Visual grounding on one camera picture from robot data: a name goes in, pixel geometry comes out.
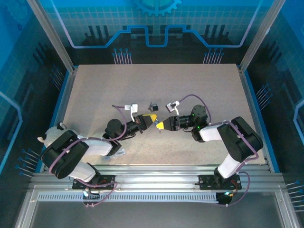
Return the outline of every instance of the beige tabletop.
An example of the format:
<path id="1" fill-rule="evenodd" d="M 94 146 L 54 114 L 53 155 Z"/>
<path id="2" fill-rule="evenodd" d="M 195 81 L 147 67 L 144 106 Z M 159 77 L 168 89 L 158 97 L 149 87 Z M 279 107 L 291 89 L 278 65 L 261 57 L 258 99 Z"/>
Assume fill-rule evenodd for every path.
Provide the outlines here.
<path id="1" fill-rule="evenodd" d="M 107 123 L 123 121 L 112 105 L 138 104 L 138 114 L 148 114 L 150 102 L 159 107 L 157 119 L 170 114 L 165 105 L 187 94 L 200 96 L 208 106 L 212 122 L 242 116 L 254 128 L 252 116 L 235 64 L 80 65 L 67 106 L 64 123 L 84 136 L 104 133 Z M 195 97 L 178 107 L 180 115 L 190 114 Z M 130 112 L 124 111 L 127 121 Z M 161 131 L 154 125 L 121 141 L 126 154 L 105 161 L 86 156 L 92 164 L 220 164 L 227 155 L 222 141 L 199 143 L 191 133 Z M 264 164 L 260 158 L 252 163 Z"/>

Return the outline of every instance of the glass panel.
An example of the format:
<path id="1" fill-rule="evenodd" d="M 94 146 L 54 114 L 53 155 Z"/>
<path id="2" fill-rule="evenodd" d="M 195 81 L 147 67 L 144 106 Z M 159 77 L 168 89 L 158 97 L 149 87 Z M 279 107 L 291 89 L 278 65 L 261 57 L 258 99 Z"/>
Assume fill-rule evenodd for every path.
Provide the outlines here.
<path id="1" fill-rule="evenodd" d="M 26 1 L 2 1 L 0 29 L 0 227 L 14 227 L 66 69 Z"/>
<path id="2" fill-rule="evenodd" d="M 41 3 L 77 65 L 240 63 L 272 0 Z"/>
<path id="3" fill-rule="evenodd" d="M 303 10 L 303 1 L 286 1 L 248 68 L 280 171 L 286 183 L 300 180 L 301 184 L 304 182 Z"/>

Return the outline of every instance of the metal vent grate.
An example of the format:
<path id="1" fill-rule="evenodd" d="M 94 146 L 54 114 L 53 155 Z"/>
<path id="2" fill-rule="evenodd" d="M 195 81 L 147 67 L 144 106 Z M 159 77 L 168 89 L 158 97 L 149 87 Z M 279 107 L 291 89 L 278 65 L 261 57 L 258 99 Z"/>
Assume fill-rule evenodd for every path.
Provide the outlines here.
<path id="1" fill-rule="evenodd" d="M 100 193 L 102 200 L 107 193 Z M 81 192 L 41 192 L 38 195 L 38 201 L 70 201 L 82 202 L 83 193 Z M 216 193 L 125 193 L 114 192 L 107 199 L 108 202 L 206 202 L 217 203 Z"/>

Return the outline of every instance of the black cable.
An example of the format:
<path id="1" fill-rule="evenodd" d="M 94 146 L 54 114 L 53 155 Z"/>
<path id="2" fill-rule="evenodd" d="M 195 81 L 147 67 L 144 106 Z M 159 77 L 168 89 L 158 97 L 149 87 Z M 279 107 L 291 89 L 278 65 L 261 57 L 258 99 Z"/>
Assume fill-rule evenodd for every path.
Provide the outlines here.
<path id="1" fill-rule="evenodd" d="M 126 140 L 126 139 L 131 139 L 131 138 L 134 138 L 135 136 L 136 136 L 136 134 L 134 133 L 132 136 L 124 138 L 124 139 L 121 139 L 120 141 L 123 141 L 123 140 Z"/>

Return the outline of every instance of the blue frame edge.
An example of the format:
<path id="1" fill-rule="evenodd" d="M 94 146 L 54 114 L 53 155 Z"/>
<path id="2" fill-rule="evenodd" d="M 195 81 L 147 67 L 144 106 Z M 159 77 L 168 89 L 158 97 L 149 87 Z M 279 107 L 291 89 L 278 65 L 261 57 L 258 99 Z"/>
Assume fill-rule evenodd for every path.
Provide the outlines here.
<path id="1" fill-rule="evenodd" d="M 56 106 L 55 106 L 55 109 L 54 109 L 53 117 L 52 117 L 52 120 L 51 120 L 51 123 L 50 123 L 50 126 L 49 126 L 50 128 L 55 125 L 55 120 L 56 120 L 56 117 L 57 117 L 57 114 L 58 114 L 58 111 L 59 111 L 59 107 L 60 107 L 60 103 L 61 103 L 61 100 L 62 100 L 62 97 L 63 97 L 64 90 L 65 90 L 66 85 L 67 85 L 67 79 L 69 77 L 69 74 L 70 73 L 68 71 L 66 71 L 65 79 L 62 83 L 61 90 L 60 90 L 60 93 L 59 93 L 59 96 L 58 96 L 58 99 L 57 99 L 57 103 L 56 103 Z M 42 167 L 42 161 L 39 160 L 35 172 L 40 172 L 41 167 Z"/>
<path id="2" fill-rule="evenodd" d="M 262 113 L 261 113 L 261 110 L 259 109 L 257 99 L 256 99 L 256 96 L 255 96 L 255 92 L 253 90 L 253 86 L 251 84 L 251 81 L 250 81 L 249 74 L 248 74 L 247 70 L 244 72 L 244 74 L 245 74 L 245 77 L 246 77 L 246 80 L 247 80 L 247 83 L 248 83 L 248 87 L 249 87 L 249 90 L 250 90 L 250 93 L 251 93 L 251 96 L 252 96 L 254 108 L 256 109 L 258 120 L 261 124 L 262 132 L 263 132 L 263 135 L 264 135 L 264 138 L 265 138 L 265 143 L 266 143 L 267 148 L 268 148 L 268 152 L 269 152 L 269 156 L 270 156 L 270 159 L 271 159 L 272 166 L 274 168 L 274 172 L 280 172 L 279 166 L 278 166 L 277 161 L 276 161 L 276 156 L 275 156 L 274 150 L 272 148 L 272 145 L 271 145 L 268 133 L 267 133 L 267 129 L 266 129 L 263 117 L 262 117 Z"/>

